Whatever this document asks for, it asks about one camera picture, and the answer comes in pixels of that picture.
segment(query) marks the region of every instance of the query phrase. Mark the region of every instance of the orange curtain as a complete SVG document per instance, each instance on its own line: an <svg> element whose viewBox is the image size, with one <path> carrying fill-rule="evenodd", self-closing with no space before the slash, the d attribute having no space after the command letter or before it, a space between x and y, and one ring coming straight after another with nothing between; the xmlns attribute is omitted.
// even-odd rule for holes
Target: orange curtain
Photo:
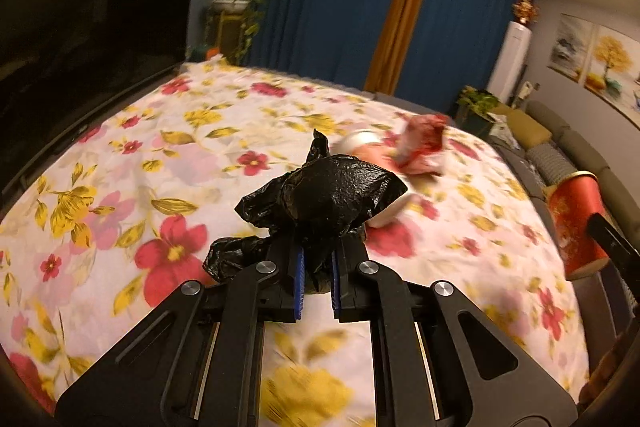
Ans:
<svg viewBox="0 0 640 427"><path fill-rule="evenodd" d="M364 89L393 94L420 13L422 0L392 0Z"/></svg>

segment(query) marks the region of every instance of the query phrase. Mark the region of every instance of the cushion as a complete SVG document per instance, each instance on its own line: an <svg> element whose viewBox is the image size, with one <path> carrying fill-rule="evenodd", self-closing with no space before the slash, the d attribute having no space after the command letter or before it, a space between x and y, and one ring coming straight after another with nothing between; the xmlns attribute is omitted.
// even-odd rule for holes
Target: cushion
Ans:
<svg viewBox="0 0 640 427"><path fill-rule="evenodd" d="M491 108L487 112L492 112L494 114L509 114L511 111L513 111L511 107L509 107L505 103L498 102L498 105L496 105L494 108Z"/></svg>
<svg viewBox="0 0 640 427"><path fill-rule="evenodd" d="M530 100L527 103L526 113L537 121L540 125L551 131L551 135L554 141L558 141L565 130L569 129L567 124L558 114L542 102L537 100Z"/></svg>
<svg viewBox="0 0 640 427"><path fill-rule="evenodd" d="M551 217L551 212L549 212L549 208L546 206L546 201L541 200L540 198L531 198L531 203L533 203L536 212L540 216L542 223L545 225L546 231L549 233L557 247L558 236L556 235L556 226L554 224L553 217Z"/></svg>
<svg viewBox="0 0 640 427"><path fill-rule="evenodd" d="M611 169L606 168L598 174L598 184L602 201L620 226L626 240L636 250L640 250L640 207Z"/></svg>
<svg viewBox="0 0 640 427"><path fill-rule="evenodd" d="M578 170L549 142L527 150L526 158L535 165L548 185L555 185Z"/></svg>
<svg viewBox="0 0 640 427"><path fill-rule="evenodd" d="M551 131L519 109L507 113L507 124L513 137L526 150L551 140Z"/></svg>
<svg viewBox="0 0 640 427"><path fill-rule="evenodd" d="M598 176L603 169L609 167L600 153L573 129L567 129L562 133L558 140L558 147L580 170L593 172Z"/></svg>
<svg viewBox="0 0 640 427"><path fill-rule="evenodd" d="M509 166L514 176L516 176L520 185L522 185L526 193L529 195L529 198L544 199L542 187L538 183L536 175L531 171L529 163L516 155L516 153L511 149L497 147L496 150L504 162Z"/></svg>

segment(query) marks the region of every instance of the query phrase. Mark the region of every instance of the white air conditioner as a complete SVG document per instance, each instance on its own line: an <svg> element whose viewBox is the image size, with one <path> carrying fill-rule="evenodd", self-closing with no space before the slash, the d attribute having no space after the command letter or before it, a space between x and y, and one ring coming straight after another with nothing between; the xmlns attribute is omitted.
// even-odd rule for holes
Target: white air conditioner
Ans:
<svg viewBox="0 0 640 427"><path fill-rule="evenodd" d="M524 59L529 49L531 30L517 22L510 22L502 49L495 63L486 90L506 103L516 86Z"/></svg>

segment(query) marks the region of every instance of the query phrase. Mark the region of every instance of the bed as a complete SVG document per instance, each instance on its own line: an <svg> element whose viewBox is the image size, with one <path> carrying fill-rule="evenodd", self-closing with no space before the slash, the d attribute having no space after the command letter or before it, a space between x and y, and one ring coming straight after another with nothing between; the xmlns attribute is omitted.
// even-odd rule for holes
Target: bed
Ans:
<svg viewBox="0 0 640 427"><path fill-rule="evenodd" d="M393 145L408 113L216 57L88 131L0 225L0 343L47 410L183 280L218 237L264 235L238 200L300 166L318 129L371 128ZM372 259L404 279L451 281L577 400L588 378L578 304L558 251L494 150L446 131L446 173L412 179L398 219L369 229ZM262 425L374 425L367 324L305 297L266 331Z"/></svg>

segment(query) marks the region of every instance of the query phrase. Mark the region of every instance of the blue gripper pad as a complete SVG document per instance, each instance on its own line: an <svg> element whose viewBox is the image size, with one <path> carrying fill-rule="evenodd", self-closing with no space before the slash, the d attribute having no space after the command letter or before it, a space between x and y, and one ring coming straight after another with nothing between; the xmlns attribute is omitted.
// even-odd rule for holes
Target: blue gripper pad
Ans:
<svg viewBox="0 0 640 427"><path fill-rule="evenodd" d="M338 278L338 260L335 256L335 250L331 254L332 268L332 284L331 284L331 303L334 307L334 314L340 311L340 279Z"/></svg>
<svg viewBox="0 0 640 427"><path fill-rule="evenodd" d="M296 319L302 317L302 303L305 293L305 253L300 248L296 259L296 278L293 282L294 312Z"/></svg>

